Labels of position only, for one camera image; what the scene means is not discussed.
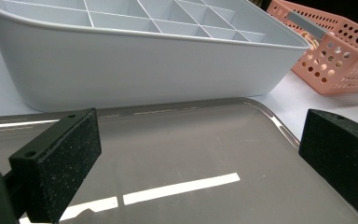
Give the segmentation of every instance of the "pink basket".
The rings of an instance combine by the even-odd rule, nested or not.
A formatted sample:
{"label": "pink basket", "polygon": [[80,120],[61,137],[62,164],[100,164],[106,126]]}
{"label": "pink basket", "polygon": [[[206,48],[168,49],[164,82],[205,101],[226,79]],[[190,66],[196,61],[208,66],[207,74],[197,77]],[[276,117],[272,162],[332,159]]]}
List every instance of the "pink basket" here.
{"label": "pink basket", "polygon": [[308,49],[292,68],[320,94],[358,92],[358,24],[346,18],[283,0],[272,0],[268,14],[301,33],[304,30],[289,21],[297,12],[323,27],[317,49]]}

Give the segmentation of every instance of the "basket handle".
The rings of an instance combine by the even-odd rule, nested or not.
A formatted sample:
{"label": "basket handle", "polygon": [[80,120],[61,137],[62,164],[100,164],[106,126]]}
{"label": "basket handle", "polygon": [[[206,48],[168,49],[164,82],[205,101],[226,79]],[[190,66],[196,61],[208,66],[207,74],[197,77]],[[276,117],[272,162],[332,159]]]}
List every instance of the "basket handle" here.
{"label": "basket handle", "polygon": [[324,28],[320,27],[313,21],[307,20],[305,17],[301,16],[297,12],[289,12],[289,14],[287,14],[287,19],[301,26],[304,30],[306,30],[318,39],[322,39],[322,37],[324,37],[324,35],[327,33]]}
{"label": "basket handle", "polygon": [[313,21],[309,21],[307,18],[301,16],[299,13],[291,11],[287,14],[287,19],[301,26],[304,30],[315,36],[316,38],[322,39],[326,30]]}

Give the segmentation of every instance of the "white tabletop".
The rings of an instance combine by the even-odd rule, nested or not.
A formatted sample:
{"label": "white tabletop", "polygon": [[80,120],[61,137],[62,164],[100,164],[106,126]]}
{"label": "white tabletop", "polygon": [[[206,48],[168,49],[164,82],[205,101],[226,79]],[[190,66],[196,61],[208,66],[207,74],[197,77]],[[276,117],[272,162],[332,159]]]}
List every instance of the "white tabletop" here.
{"label": "white tabletop", "polygon": [[[325,97],[293,72],[289,72],[269,94],[252,98],[272,110],[298,139],[309,108],[337,113],[358,122],[358,93]],[[0,116],[31,113],[40,112],[22,101],[0,54]]]}

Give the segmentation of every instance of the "divided storage box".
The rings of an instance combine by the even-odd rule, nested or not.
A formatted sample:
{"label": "divided storage box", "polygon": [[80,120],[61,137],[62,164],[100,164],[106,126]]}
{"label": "divided storage box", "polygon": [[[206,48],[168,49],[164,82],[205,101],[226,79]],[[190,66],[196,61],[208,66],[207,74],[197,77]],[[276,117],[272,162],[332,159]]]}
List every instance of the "divided storage box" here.
{"label": "divided storage box", "polygon": [[319,47],[308,49],[292,70],[320,94],[358,92],[358,24],[283,0],[272,0],[268,7],[271,16],[303,32],[298,24],[287,18],[292,11],[326,30]]}
{"label": "divided storage box", "polygon": [[309,47],[241,0],[0,0],[0,50],[42,111],[252,96]]}

